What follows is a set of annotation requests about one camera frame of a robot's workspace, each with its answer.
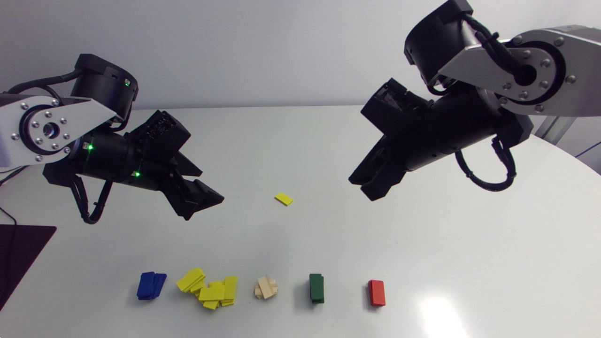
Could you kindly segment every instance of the stack of green blocks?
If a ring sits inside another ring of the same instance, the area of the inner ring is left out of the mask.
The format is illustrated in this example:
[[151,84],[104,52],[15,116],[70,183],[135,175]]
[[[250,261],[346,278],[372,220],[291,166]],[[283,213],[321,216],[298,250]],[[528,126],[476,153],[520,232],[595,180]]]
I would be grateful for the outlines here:
[[309,285],[311,289],[311,303],[323,304],[325,298],[323,296],[323,276],[322,274],[310,274]]

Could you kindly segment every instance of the blue block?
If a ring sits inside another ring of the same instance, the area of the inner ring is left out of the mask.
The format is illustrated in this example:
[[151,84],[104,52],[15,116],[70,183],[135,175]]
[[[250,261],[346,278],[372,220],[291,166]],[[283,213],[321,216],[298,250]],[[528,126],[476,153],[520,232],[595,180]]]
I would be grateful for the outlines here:
[[140,284],[138,285],[139,300],[152,299],[154,294],[154,272],[145,272],[140,276]]
[[165,284],[166,279],[166,274],[154,274],[153,298],[157,298],[160,295],[160,291],[163,289],[163,284]]

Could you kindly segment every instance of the round table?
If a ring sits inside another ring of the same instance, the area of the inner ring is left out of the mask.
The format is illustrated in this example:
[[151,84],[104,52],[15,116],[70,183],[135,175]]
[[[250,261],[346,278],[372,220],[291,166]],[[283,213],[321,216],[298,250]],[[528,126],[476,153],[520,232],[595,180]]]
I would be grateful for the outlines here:
[[[531,137],[513,148],[506,191],[478,188],[447,156],[372,202],[347,180],[380,137],[360,109],[170,110],[192,133],[182,152],[225,196],[188,222],[161,193],[114,185],[85,224],[69,189],[27,169],[2,207],[58,230],[0,312],[0,337],[598,336],[599,175]],[[464,155],[503,180],[489,140]],[[101,182],[85,182],[96,200]],[[236,304],[211,311],[181,293],[194,267],[206,281],[238,276]],[[135,295],[146,271],[168,275],[153,301]],[[324,304],[311,304],[310,273],[325,278]],[[279,285],[269,300],[253,295],[263,275]],[[370,305],[370,279],[384,281],[385,307]]]

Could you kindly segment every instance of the black mat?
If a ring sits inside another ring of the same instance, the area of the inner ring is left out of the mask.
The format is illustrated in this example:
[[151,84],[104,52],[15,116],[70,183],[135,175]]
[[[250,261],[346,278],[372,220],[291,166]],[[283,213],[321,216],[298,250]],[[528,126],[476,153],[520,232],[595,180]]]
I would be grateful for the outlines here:
[[0,310],[56,231],[56,227],[16,226],[9,253],[14,227],[12,224],[0,224],[0,292],[4,289],[0,295]]

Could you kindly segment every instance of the black cable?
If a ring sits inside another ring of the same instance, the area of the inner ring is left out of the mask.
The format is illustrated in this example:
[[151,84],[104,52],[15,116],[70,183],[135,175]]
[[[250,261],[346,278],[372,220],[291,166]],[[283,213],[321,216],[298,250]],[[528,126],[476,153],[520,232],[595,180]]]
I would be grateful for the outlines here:
[[11,220],[13,220],[14,225],[17,225],[17,219],[15,219],[15,217],[13,217],[11,214],[9,214],[8,212],[6,212],[6,210],[4,210],[2,207],[0,207],[0,211],[2,211],[2,213],[8,217],[10,217]]
[[488,28],[486,28],[468,13],[463,14],[463,19],[471,28],[476,31],[476,38],[478,41],[480,41],[482,47],[486,50],[488,55],[497,64],[497,66],[512,74],[516,78],[525,76],[522,74],[522,67],[517,59],[502,43],[497,41],[497,38],[499,37],[498,33],[491,34]]
[[0,180],[0,186],[2,186],[4,183],[6,183],[8,180],[10,180],[11,178],[13,178],[14,176],[17,176],[18,174],[21,173],[21,171],[25,170],[25,168],[27,168],[27,165],[24,165],[20,168],[15,169],[12,173],[10,173],[7,177],[3,178]]
[[9,89],[7,91],[7,93],[8,94],[19,94],[20,92],[25,91],[30,88],[44,87],[44,86],[48,86],[48,85],[68,82],[68,81],[71,81],[72,79],[77,78],[81,74],[82,74],[82,70],[76,69],[76,70],[72,71],[71,73],[68,73],[65,75],[59,75],[59,76],[53,76],[51,78],[43,78],[43,79],[23,82],[22,84],[15,85],[13,88]]
[[13,220],[13,231],[10,235],[10,242],[8,243],[8,251],[6,253],[6,263],[5,263],[5,273],[4,273],[4,283],[2,284],[2,289],[0,289],[0,299],[4,297],[4,293],[6,292],[6,287],[8,286],[8,275],[10,271],[10,256],[13,251],[14,238],[17,233],[17,219],[13,217],[11,214],[6,212],[3,208],[0,207],[0,211],[2,211],[6,216],[10,217]]
[[599,144],[601,144],[601,141],[593,144],[592,146],[590,146],[589,148],[587,148],[586,150],[584,150],[582,153],[576,155],[575,157],[580,157],[581,155],[586,154],[589,150],[591,150],[592,148],[595,148],[596,146],[598,146]]
[[88,224],[95,224],[98,222],[102,216],[102,212],[104,211],[106,199],[109,197],[111,187],[112,182],[105,181],[104,186],[102,186],[100,196],[98,197],[98,202],[94,203],[94,211],[92,211],[92,214],[90,215],[88,212],[88,196],[85,192],[84,181],[81,179],[81,177],[75,176],[75,180],[71,186],[71,192],[73,193],[75,203],[77,204],[79,213],[81,214],[81,218],[84,220],[84,222]]
[[47,91],[52,97],[54,97],[58,101],[59,106],[63,106],[63,100],[61,100],[61,97],[54,89],[48,87],[47,85],[43,85],[38,88]]
[[10,173],[11,171],[15,171],[17,169],[19,169],[20,167],[16,167],[16,168],[12,168],[11,170],[6,170],[6,171],[0,171],[0,174],[5,174],[5,173]]
[[123,129],[125,129],[125,127],[127,126],[127,122],[129,122],[130,115],[132,115],[132,106],[131,105],[129,106],[129,112],[127,113],[127,117],[125,118],[125,120],[123,122],[121,122],[119,127],[109,128],[109,131],[120,132]]
[[488,191],[503,191],[511,186],[511,184],[513,183],[513,179],[517,175],[516,163],[513,160],[513,156],[511,155],[511,151],[509,150],[509,148],[503,148],[503,146],[501,145],[501,141],[498,137],[492,139],[492,147],[493,149],[495,149],[495,153],[499,157],[501,162],[505,165],[505,168],[507,168],[507,179],[505,180],[505,182],[489,183],[476,177],[476,175],[474,175],[474,173],[469,169],[467,163],[465,162],[461,150],[455,152],[455,158],[457,159],[457,163],[459,164],[461,170],[463,170],[466,176],[469,179],[471,179],[472,182],[474,182],[477,186]]

